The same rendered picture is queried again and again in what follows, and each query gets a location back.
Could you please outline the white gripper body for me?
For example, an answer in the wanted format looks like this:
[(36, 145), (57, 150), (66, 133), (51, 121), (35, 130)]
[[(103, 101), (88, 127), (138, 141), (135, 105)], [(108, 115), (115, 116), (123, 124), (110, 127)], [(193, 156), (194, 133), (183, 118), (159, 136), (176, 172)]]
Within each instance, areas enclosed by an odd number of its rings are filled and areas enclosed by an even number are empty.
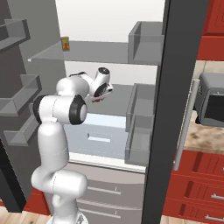
[(110, 83), (94, 84), (93, 85), (93, 100), (104, 99), (107, 94), (113, 91), (113, 86)]

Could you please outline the glass fridge shelf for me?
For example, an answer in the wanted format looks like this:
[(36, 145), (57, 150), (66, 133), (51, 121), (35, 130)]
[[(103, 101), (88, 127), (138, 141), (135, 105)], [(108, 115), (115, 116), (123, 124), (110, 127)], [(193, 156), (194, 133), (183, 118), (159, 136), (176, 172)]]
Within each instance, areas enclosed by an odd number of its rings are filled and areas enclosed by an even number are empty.
[(71, 41), (70, 50), (67, 52), (62, 50), (61, 43), (57, 43), (31, 56), (29, 61), (32, 60), (66, 60), (129, 64), (128, 43)]

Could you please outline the grey fridge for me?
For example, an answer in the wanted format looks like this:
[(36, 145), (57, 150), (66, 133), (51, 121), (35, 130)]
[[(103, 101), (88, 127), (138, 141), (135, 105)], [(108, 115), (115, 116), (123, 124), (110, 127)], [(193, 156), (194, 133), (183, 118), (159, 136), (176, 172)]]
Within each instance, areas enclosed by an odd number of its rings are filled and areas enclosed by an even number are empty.
[[(165, 0), (55, 0), (60, 34), (71, 42), (124, 42), (138, 21), (162, 21)], [(67, 60), (66, 73), (85, 71), (93, 76), (97, 67), (111, 71), (114, 84), (156, 82), (156, 66)]]

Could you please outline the dark grey fridge door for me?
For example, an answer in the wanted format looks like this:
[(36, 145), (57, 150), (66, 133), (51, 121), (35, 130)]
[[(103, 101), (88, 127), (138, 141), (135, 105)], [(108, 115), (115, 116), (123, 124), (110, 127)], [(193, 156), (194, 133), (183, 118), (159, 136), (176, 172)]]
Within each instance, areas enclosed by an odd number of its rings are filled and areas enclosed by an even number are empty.
[(160, 224), (209, 0), (165, 0), (141, 224)]

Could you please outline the grey fridge door with bins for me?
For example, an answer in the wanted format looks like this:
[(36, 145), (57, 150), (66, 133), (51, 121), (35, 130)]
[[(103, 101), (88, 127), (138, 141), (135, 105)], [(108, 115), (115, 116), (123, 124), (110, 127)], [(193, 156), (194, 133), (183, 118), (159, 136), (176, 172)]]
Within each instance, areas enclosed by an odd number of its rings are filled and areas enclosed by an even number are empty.
[(32, 192), (31, 176), (40, 166), (35, 130), (27, 146), (8, 145), (5, 130), (20, 130), (33, 115), (32, 104), (40, 95), (53, 95), (58, 80), (66, 76), (60, 59), (29, 58), (60, 42), (55, 0), (0, 0), (0, 25), (5, 19), (26, 19), (31, 38), (0, 52), (0, 98), (11, 98), (23, 86), (21, 74), (36, 74), (42, 90), (21, 109), (18, 116), (0, 116), (0, 187)]

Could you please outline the grey door bin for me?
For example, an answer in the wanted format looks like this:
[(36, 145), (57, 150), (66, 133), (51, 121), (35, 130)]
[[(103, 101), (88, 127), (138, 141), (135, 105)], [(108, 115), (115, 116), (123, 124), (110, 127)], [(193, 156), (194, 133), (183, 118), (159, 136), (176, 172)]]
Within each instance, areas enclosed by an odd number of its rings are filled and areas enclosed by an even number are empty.
[(132, 118), (125, 147), (124, 161), (129, 165), (146, 166), (151, 145), (151, 119), (135, 115)]
[(40, 78), (36, 74), (21, 74), (22, 88), (11, 98), (0, 98), (0, 116), (18, 116), (42, 90)]
[(0, 25), (0, 53), (31, 38), (26, 19), (5, 19)]
[(149, 129), (153, 120), (155, 86), (135, 83), (129, 98), (126, 111), (126, 131), (130, 130), (131, 121), (135, 118), (135, 126)]
[(35, 116), (31, 115), (20, 130), (5, 130), (3, 133), (8, 145), (27, 146), (38, 126)]
[(137, 65), (159, 66), (164, 35), (162, 22), (138, 21), (129, 33), (128, 62)]

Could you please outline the pale blue crisper drawer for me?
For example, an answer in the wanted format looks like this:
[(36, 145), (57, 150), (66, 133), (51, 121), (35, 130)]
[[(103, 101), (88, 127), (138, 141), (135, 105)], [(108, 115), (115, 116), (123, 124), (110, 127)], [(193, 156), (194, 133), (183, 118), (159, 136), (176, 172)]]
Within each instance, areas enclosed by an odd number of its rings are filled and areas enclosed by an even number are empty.
[(125, 128), (124, 116), (90, 113), (80, 125), (64, 125), (70, 152), (118, 159), (124, 159)]

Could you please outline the yellow carton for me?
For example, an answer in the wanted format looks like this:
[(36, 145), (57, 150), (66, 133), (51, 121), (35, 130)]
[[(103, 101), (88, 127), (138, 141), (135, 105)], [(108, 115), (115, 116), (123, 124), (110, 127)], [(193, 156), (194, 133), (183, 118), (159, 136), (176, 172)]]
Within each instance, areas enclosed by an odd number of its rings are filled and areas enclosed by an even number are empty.
[(61, 44), (62, 44), (62, 49), (64, 51), (69, 51), (70, 50), (70, 45), (69, 45), (69, 37), (65, 36), (65, 37), (61, 37)]

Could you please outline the grey freezer drawer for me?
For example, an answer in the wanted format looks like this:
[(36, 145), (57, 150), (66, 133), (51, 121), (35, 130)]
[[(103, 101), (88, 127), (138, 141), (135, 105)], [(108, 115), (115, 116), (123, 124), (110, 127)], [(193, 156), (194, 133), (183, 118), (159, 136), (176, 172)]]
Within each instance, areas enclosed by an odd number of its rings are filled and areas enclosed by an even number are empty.
[(84, 213), (89, 224), (141, 224), (142, 210), (140, 208), (113, 206), (82, 199), (78, 199), (77, 203), (78, 207), (82, 209), (122, 216), (121, 219), (117, 219), (97, 214)]
[(84, 164), (68, 164), (66, 169), (80, 172), (87, 177), (88, 186), (121, 192), (121, 195), (86, 190), (83, 200), (141, 208), (144, 197), (144, 175)]

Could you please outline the grey toaster oven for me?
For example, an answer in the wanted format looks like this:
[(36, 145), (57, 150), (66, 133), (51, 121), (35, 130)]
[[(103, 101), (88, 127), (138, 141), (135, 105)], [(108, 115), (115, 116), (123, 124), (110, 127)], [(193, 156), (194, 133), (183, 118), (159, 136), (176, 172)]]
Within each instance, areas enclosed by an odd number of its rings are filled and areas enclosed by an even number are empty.
[(195, 122), (224, 128), (224, 73), (202, 73), (194, 108)]

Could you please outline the red drawer front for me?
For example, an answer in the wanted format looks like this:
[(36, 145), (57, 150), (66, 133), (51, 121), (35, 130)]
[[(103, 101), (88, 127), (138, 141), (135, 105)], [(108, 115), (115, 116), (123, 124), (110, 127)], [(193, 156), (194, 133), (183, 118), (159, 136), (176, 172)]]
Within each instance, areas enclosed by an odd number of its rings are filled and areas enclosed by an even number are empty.
[(224, 181), (224, 155), (184, 150), (173, 174)]
[(224, 207), (203, 206), (175, 199), (167, 199), (164, 203), (163, 215), (208, 224), (224, 224), (224, 222), (206, 220), (207, 214), (212, 217), (223, 218)]
[(166, 197), (224, 207), (224, 200), (211, 198), (214, 193), (224, 196), (223, 181), (172, 174)]

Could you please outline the red base cupboard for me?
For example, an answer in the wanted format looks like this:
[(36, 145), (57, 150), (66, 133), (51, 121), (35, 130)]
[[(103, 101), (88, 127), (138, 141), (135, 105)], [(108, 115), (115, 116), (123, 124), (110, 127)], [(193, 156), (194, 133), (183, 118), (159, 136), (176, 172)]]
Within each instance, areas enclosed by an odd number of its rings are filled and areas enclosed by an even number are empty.
[(10, 213), (22, 213), (23, 211), (49, 215), (45, 194), (35, 188), (26, 198), (22, 190), (11, 190), (0, 187), (0, 207), (5, 207)]

